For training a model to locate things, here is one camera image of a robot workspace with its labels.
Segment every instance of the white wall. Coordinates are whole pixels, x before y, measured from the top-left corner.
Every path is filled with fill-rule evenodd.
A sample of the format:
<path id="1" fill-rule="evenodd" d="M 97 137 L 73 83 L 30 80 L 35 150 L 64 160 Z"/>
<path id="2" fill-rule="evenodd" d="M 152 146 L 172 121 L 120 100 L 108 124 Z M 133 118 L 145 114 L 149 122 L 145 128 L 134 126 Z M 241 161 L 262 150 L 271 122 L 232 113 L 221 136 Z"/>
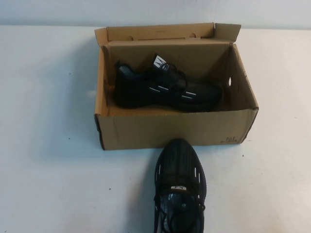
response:
<path id="1" fill-rule="evenodd" d="M 191 22 L 311 28 L 311 0 L 0 0 L 0 24 L 118 26 Z"/>

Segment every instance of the white stripe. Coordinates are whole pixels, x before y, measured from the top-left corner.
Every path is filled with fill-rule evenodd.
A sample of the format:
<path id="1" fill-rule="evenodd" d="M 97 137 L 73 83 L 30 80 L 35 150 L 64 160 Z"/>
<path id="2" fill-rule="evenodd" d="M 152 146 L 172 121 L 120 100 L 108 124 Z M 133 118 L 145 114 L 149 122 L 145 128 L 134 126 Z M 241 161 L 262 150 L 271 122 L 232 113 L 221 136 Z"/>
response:
<path id="1" fill-rule="evenodd" d="M 152 87 L 149 87 L 149 89 L 160 92 L 159 90 L 153 89 Z"/>
<path id="2" fill-rule="evenodd" d="M 188 96 L 181 96 L 181 97 L 188 98 L 188 99 L 192 99 L 191 97 L 188 97 Z"/>
<path id="3" fill-rule="evenodd" d="M 188 92 L 188 91 L 186 91 L 186 93 L 187 93 L 187 94 L 190 94 L 190 95 L 194 95 L 194 96 L 196 96 L 196 94 L 191 93 L 191 92 Z"/>
<path id="4" fill-rule="evenodd" d="M 165 88 L 165 87 L 162 87 L 162 86 L 158 86 L 158 87 L 160 87 L 160 88 L 165 89 L 165 90 L 167 90 L 167 91 L 168 91 L 168 89 L 167 89 L 167 88 Z"/>

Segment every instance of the shoe tag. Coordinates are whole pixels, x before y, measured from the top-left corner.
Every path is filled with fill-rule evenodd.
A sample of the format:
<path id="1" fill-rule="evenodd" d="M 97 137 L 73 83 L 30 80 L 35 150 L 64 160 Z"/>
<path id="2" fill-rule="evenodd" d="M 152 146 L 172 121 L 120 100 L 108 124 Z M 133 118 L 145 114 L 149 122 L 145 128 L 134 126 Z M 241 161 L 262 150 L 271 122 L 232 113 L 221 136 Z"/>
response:
<path id="1" fill-rule="evenodd" d="M 155 58 L 155 61 L 154 61 L 154 65 L 156 67 L 160 68 L 164 63 L 166 63 L 166 61 L 162 57 L 157 55 Z"/>
<path id="2" fill-rule="evenodd" d="M 155 67 L 161 68 L 163 70 L 168 70 L 169 65 L 163 65 L 165 63 L 166 63 L 166 61 L 162 57 L 160 57 L 159 55 L 157 55 L 155 57 L 155 60 L 154 60 L 154 66 Z"/>
<path id="3" fill-rule="evenodd" d="M 187 190 L 185 186 L 172 186 L 171 189 Z"/>

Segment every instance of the white surface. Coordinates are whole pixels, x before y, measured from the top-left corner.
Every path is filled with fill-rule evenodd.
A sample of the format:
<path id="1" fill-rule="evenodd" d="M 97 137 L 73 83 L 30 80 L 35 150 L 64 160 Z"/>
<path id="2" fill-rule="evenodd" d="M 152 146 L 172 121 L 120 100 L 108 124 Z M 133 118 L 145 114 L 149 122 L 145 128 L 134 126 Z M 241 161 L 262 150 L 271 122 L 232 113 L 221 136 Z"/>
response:
<path id="1" fill-rule="evenodd" d="M 0 27 L 0 232 L 153 232 L 161 150 L 100 148 L 93 30 Z M 206 233 L 310 232 L 310 41 L 241 31 L 260 110 L 243 144 L 195 147 Z"/>
<path id="2" fill-rule="evenodd" d="M 0 24 L 123 26 L 191 22 L 311 28 L 310 0 L 0 0 Z"/>

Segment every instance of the white label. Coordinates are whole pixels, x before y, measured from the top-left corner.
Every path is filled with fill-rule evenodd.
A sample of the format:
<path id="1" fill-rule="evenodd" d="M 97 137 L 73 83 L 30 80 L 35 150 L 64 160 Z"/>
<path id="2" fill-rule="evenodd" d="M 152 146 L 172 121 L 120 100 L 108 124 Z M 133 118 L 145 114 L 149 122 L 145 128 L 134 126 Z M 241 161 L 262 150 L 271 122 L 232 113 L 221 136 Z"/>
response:
<path id="1" fill-rule="evenodd" d="M 185 186 L 172 186 L 171 189 L 187 190 L 187 188 Z"/>
<path id="2" fill-rule="evenodd" d="M 159 55 L 156 56 L 155 61 L 154 61 L 154 65 L 158 68 L 160 68 L 164 63 L 166 63 L 166 61 L 164 61 L 163 58 L 161 58 Z"/>

